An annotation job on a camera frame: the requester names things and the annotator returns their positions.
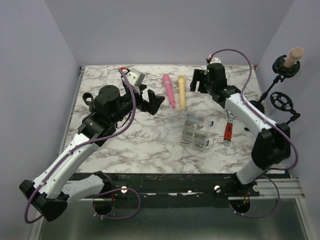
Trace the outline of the beige pink toy microphone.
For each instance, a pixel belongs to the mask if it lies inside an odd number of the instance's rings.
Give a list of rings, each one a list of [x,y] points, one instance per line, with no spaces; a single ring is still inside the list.
[[[292,67],[295,64],[295,62],[297,62],[297,61],[302,59],[302,57],[304,56],[304,53],[305,53],[305,50],[302,47],[294,47],[294,48],[292,48],[289,51],[283,66],[285,68]]]

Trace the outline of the orange handled adjustable wrench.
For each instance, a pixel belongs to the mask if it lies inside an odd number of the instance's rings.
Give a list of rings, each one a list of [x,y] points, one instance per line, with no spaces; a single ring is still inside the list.
[[[223,138],[223,144],[227,147],[230,145],[231,139],[232,139],[234,118],[235,118],[235,115],[230,111],[227,111],[227,123],[224,131],[224,138]]]

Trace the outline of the yellow toy microphone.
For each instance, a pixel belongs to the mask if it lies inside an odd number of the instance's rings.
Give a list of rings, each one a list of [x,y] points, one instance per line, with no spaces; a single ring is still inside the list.
[[[180,103],[180,108],[182,110],[186,109],[186,79],[183,75],[179,75],[178,79],[178,87],[179,87],[179,103]]]

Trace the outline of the clear plastic screw box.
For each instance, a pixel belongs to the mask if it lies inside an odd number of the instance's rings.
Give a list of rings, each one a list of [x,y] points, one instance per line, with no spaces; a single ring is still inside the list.
[[[211,117],[187,112],[181,128],[180,143],[195,150],[204,151],[209,145],[210,129],[213,125],[214,121]]]

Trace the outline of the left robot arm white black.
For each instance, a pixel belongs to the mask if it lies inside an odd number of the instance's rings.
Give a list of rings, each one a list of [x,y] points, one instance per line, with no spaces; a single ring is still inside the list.
[[[89,106],[86,116],[70,144],[54,163],[34,180],[24,180],[19,189],[27,198],[27,206],[33,206],[48,222],[56,220],[67,206],[86,197],[112,196],[117,191],[129,191],[127,187],[116,188],[113,181],[103,172],[92,173],[85,179],[71,181],[70,178],[80,165],[107,140],[119,135],[117,123],[125,116],[133,119],[136,110],[155,115],[165,100],[151,89],[147,91],[148,100],[143,99],[142,85],[136,93],[125,87],[125,94],[114,85],[102,87],[97,96],[89,92],[82,99]]]

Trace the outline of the black round-base microphone stand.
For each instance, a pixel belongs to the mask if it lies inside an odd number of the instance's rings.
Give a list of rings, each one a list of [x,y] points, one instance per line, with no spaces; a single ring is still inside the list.
[[[82,95],[82,99],[84,103],[89,107],[89,111],[91,113],[95,112],[96,106],[95,106],[95,98],[93,97],[93,95],[90,92],[85,92]]]

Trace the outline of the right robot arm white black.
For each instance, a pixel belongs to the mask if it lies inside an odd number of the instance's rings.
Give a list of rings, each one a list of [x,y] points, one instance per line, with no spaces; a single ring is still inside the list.
[[[193,71],[190,90],[209,94],[213,101],[231,112],[249,129],[255,137],[251,160],[234,175],[230,191],[241,196],[248,190],[248,184],[262,175],[269,167],[278,164],[291,155],[291,145],[287,138],[290,128],[286,123],[274,120],[258,112],[257,109],[241,96],[241,91],[234,85],[228,85],[225,67],[219,63],[210,63],[206,70]]]

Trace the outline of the black stand with shock mount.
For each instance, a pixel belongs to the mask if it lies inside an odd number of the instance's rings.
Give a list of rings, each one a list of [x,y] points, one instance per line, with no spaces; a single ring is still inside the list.
[[[262,101],[264,101],[268,93],[271,89],[277,84],[279,81],[283,82],[285,79],[294,77],[297,72],[300,70],[300,60],[295,62],[294,65],[290,68],[286,68],[283,66],[285,60],[287,59],[287,55],[279,56],[272,65],[272,70],[276,74],[276,77],[272,81],[270,87],[261,95],[259,100],[251,100],[250,103],[255,106],[262,114],[265,113],[265,108],[262,105]]]

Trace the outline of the black tripod stand shock mount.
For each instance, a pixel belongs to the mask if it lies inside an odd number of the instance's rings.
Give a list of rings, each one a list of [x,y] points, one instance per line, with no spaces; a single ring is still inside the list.
[[[290,119],[286,122],[287,125],[296,121],[301,116],[301,114],[294,109],[292,99],[285,93],[275,91],[270,95],[269,99],[276,109],[282,112],[289,112],[291,114]]]

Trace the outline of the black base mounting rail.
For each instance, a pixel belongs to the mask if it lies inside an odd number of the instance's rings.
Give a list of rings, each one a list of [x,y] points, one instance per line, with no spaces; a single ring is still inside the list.
[[[228,208],[229,198],[258,197],[257,183],[236,184],[230,173],[108,173],[104,196],[93,199],[99,212],[112,208]]]

